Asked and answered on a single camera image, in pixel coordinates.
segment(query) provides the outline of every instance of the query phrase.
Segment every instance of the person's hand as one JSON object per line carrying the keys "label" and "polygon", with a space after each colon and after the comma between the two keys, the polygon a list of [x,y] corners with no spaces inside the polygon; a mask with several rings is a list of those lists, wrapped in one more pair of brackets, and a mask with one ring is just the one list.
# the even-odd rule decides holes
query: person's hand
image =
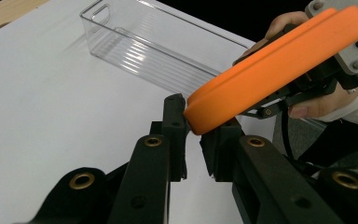
{"label": "person's hand", "polygon": [[[299,25],[308,19],[309,18],[305,12],[302,11],[288,12],[276,17],[271,22],[266,36],[255,43],[250,49],[246,50],[233,64],[247,57],[253,51],[259,49],[273,36],[279,33],[285,25],[289,23]],[[348,94],[347,91],[343,90],[341,85],[338,83],[336,90],[329,95],[317,97],[289,107],[289,117],[292,119],[319,118],[350,104],[357,97],[357,95],[358,91]]]}

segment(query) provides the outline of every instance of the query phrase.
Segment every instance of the black robotic mount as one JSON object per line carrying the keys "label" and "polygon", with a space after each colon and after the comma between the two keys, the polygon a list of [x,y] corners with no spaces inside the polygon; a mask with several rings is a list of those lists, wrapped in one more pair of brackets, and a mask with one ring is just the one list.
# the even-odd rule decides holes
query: black robotic mount
{"label": "black robotic mount", "polygon": [[[167,97],[163,120],[152,122],[129,162],[107,175],[88,167],[68,173],[27,223],[169,223],[170,184],[186,179],[185,104],[181,94]],[[358,223],[351,169],[287,158],[269,140],[246,135],[236,119],[204,134],[200,145],[215,181],[232,182],[243,223]]]}

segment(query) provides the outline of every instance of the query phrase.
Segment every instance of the white surface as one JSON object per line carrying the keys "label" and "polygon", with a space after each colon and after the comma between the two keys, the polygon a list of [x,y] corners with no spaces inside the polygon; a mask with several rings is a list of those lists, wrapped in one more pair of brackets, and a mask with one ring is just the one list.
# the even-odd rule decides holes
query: white surface
{"label": "white surface", "polygon": [[[172,92],[89,54],[78,15],[92,2],[51,0],[0,30],[0,224],[31,220],[72,170],[118,168],[162,119]],[[273,119],[241,122],[272,139]],[[187,138],[188,179],[172,183],[170,223],[241,223],[231,184],[208,176],[199,140]]]}

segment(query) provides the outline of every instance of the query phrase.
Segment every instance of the transparent container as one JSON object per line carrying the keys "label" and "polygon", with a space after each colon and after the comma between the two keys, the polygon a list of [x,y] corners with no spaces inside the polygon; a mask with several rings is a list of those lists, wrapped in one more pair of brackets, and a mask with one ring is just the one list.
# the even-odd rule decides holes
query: transparent container
{"label": "transparent container", "polygon": [[80,17],[92,55],[184,97],[248,49],[153,1],[100,0]]}

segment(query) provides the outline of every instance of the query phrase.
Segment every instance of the orange foam pad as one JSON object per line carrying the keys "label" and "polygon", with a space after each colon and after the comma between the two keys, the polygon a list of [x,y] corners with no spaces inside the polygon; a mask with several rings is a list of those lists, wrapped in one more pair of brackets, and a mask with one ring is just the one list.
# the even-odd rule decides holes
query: orange foam pad
{"label": "orange foam pad", "polygon": [[205,83],[184,115],[205,134],[358,40],[358,7],[328,8]]}

